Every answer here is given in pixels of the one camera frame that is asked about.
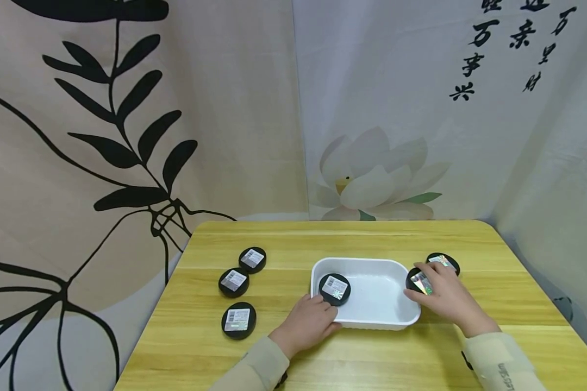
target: black plant stem print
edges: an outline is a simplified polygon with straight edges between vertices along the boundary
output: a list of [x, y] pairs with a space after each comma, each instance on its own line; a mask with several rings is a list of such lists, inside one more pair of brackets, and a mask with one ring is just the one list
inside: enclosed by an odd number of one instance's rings
[[159, 70], [153, 70], [143, 75], [140, 81], [136, 83], [122, 102], [118, 102], [113, 94], [116, 79], [126, 71], [133, 69], [133, 67], [138, 65], [144, 60], [144, 58], [152, 53], [157, 48], [161, 39], [159, 34], [144, 37], [137, 42], [133, 48], [126, 52], [123, 59], [120, 59], [120, 22], [164, 20], [167, 17], [169, 10], [169, 5], [167, 5], [166, 1], [132, 0], [124, 2], [116, 0], [64, 0], [62, 7], [55, 7], [54, 2], [38, 0], [12, 1], [19, 5], [19, 7], [25, 8], [34, 14], [54, 20], [71, 22], [114, 21], [115, 53], [110, 74], [107, 74], [97, 59], [87, 52], [86, 49], [81, 48], [81, 46], [72, 42], [64, 41], [63, 45], [68, 54], [71, 55], [72, 59], [77, 64], [74, 64], [73, 62], [64, 62], [50, 56], [42, 56], [42, 59], [47, 66], [50, 66], [57, 71], [74, 74], [85, 82], [99, 83], [107, 87], [108, 109], [87, 96], [83, 91], [71, 83], [60, 78], [55, 79], [56, 83], [58, 83], [58, 85], [85, 110], [91, 112], [91, 114], [95, 115], [101, 121], [112, 124], [120, 133], [121, 140], [123, 140], [124, 144], [96, 135], [81, 133], [68, 133], [68, 135], [95, 148], [105, 161], [116, 168], [127, 169], [132, 168], [133, 166], [141, 166], [153, 181], [152, 186], [134, 186], [117, 181], [105, 174], [97, 173], [87, 168], [63, 153], [33, 120], [0, 97], [0, 106], [11, 112], [11, 114], [15, 115], [24, 124], [31, 128], [43, 143], [47, 145], [52, 153], [63, 161], [66, 161], [66, 163], [83, 170], [83, 172], [117, 186], [116, 190], [105, 195], [94, 203], [94, 210], [105, 211], [119, 209], [119, 207], [128, 207], [129, 209], [132, 209], [118, 219], [87, 259], [80, 264], [78, 269], [67, 280], [45, 272], [0, 262], [0, 272], [2, 273], [27, 276], [32, 279], [50, 281], [55, 284], [54, 289], [26, 286], [0, 287], [0, 293], [22, 292], [43, 295], [43, 299], [38, 303], [0, 320], [0, 336], [11, 327], [18, 324], [18, 322], [22, 321], [25, 323], [25, 326], [19, 333], [16, 341], [0, 358], [0, 370], [10, 360], [9, 390], [15, 390], [17, 355], [21, 350], [23, 341], [25, 341], [35, 327], [39, 325], [47, 313], [49, 313], [55, 305], [59, 305], [60, 314], [57, 341], [51, 349], [56, 349], [57, 351], [60, 376], [63, 380], [63, 384], [68, 391], [72, 391], [74, 390], [74, 387], [72, 387], [70, 375], [67, 373], [62, 346], [65, 317], [68, 313], [84, 317], [103, 330], [113, 350], [115, 359], [115, 379], [117, 380], [120, 378], [120, 350], [111, 326], [91, 311], [72, 303], [70, 301], [70, 296], [68, 295], [68, 289], [72, 282], [87, 267], [87, 265], [95, 259], [100, 248], [102, 248], [109, 238], [112, 237], [116, 228], [120, 226], [126, 218], [132, 215], [141, 213], [150, 215], [150, 234], [154, 238], [160, 239], [163, 245], [163, 258], [165, 260], [164, 275], [165, 283], [167, 284], [169, 280], [169, 243], [171, 243], [176, 250], [182, 250], [182, 246], [174, 240], [172, 235], [170, 235], [170, 230], [167, 227], [168, 223], [177, 226], [179, 230], [184, 232], [187, 237], [190, 238], [191, 231], [186, 225], [183, 214], [187, 216], [207, 214], [228, 218], [232, 221], [235, 221], [235, 219], [218, 211], [204, 209], [190, 210], [181, 199], [172, 198], [171, 194], [174, 181], [180, 170], [198, 147], [198, 142], [196, 140], [182, 141], [171, 150], [163, 166], [163, 172], [161, 174], [162, 181], [158, 179], [157, 175], [154, 174], [152, 169], [148, 166], [148, 161], [153, 153], [154, 147], [171, 125], [180, 118], [182, 115], [181, 111], [173, 110], [162, 115], [146, 127], [141, 134], [136, 147], [130, 144], [127, 135], [128, 129], [126, 129], [126, 118], [128, 118], [130, 113], [136, 110], [138, 106], [145, 101], [150, 92], [156, 87], [159, 80], [163, 77], [162, 72]]

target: person's left hand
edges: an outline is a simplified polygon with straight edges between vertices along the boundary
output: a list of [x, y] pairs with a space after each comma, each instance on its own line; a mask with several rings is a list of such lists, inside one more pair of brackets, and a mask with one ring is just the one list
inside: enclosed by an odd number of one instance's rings
[[335, 317], [336, 307], [325, 302], [322, 295], [313, 298], [305, 295], [269, 338], [276, 342], [287, 358], [292, 359], [299, 351], [318, 345], [341, 329], [341, 324], [333, 322]]

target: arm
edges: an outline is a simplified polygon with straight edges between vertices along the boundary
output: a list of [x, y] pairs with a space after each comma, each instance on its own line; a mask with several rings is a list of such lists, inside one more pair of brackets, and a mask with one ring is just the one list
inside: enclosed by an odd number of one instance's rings
[[476, 303], [452, 268], [438, 262], [415, 265], [433, 285], [433, 294], [410, 289], [404, 294], [459, 326], [467, 338], [466, 358], [486, 391], [546, 390], [528, 357]]
[[336, 308], [323, 301], [321, 295], [303, 296], [283, 324], [252, 346], [210, 391], [274, 390], [294, 355], [318, 345], [341, 328], [333, 322], [335, 317]]

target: wooden table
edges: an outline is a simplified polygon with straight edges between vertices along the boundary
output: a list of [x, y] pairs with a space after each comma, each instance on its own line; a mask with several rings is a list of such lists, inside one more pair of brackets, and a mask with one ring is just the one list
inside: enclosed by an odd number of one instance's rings
[[[267, 265], [239, 299], [220, 296], [218, 277], [241, 251], [265, 249]], [[549, 391], [587, 390], [587, 347], [492, 227], [476, 221], [208, 222], [196, 230], [116, 390], [207, 390], [309, 291], [326, 256], [388, 258], [409, 267], [434, 251], [453, 256], [476, 300], [516, 338]], [[248, 301], [257, 326], [226, 338], [220, 319]], [[461, 357], [455, 326], [422, 309], [399, 332], [344, 329], [295, 357], [286, 391], [480, 390]]]

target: label sticker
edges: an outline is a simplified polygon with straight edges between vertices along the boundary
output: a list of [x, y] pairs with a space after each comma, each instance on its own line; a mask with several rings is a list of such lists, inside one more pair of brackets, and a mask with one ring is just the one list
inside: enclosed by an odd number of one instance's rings
[[433, 258], [429, 258], [428, 261], [429, 262], [441, 262], [441, 264], [443, 264], [444, 266], [449, 266], [449, 267], [453, 268], [454, 271], [457, 271], [457, 269], [453, 266], [453, 264], [450, 263], [450, 260], [448, 260], [448, 258], [446, 258], [443, 255], [434, 256]]
[[324, 286], [322, 287], [322, 291], [328, 293], [329, 295], [335, 297], [336, 299], [341, 300], [344, 297], [344, 293], [346, 292], [346, 288], [348, 284], [344, 283], [343, 281], [339, 281], [333, 276], [330, 276]]
[[235, 292], [237, 289], [239, 289], [239, 287], [241, 287], [241, 284], [243, 284], [246, 279], [247, 277], [243, 274], [231, 270], [230, 273], [228, 273], [228, 275], [222, 280], [222, 285]]
[[248, 330], [248, 322], [251, 318], [251, 309], [228, 310], [226, 317], [225, 332], [242, 332]]
[[241, 257], [241, 262], [247, 264], [251, 268], [255, 268], [264, 258], [265, 255], [251, 248], [243, 257]]
[[424, 272], [418, 272], [418, 274], [411, 277], [411, 280], [425, 295], [433, 294], [433, 285], [430, 284]]

